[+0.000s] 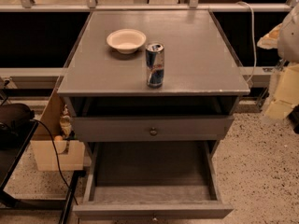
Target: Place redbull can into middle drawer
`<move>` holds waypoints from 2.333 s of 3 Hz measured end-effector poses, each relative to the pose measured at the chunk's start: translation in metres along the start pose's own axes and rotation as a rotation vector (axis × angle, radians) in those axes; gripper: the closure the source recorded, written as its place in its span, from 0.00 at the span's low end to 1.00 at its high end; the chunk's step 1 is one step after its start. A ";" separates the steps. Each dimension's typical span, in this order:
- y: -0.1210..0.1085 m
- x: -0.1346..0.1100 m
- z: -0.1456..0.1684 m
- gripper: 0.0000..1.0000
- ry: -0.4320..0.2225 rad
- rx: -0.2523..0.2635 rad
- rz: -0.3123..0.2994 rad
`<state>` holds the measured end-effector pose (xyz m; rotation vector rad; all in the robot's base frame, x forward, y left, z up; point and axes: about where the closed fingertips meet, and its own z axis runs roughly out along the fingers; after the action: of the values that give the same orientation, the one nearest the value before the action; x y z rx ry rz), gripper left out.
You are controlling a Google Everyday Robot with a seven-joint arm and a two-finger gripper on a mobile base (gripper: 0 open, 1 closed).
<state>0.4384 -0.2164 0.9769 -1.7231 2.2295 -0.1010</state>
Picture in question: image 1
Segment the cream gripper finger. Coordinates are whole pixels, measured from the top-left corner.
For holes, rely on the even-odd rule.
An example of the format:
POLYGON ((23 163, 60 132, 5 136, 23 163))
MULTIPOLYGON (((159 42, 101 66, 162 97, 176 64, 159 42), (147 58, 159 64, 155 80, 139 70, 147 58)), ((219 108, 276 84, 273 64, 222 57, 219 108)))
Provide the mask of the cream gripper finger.
POLYGON ((291 63, 271 76, 264 114, 270 119, 285 119, 298 105, 299 63, 291 63))

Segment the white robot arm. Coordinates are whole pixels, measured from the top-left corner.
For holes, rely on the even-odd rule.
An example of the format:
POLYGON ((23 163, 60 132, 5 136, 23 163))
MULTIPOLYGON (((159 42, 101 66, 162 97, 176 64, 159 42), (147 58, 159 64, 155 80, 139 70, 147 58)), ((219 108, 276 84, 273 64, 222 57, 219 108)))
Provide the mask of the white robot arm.
POLYGON ((288 62, 270 78, 269 101, 264 114, 270 119, 285 119, 299 106, 299 4, 283 22, 261 37, 257 46, 277 49, 278 56, 288 62))

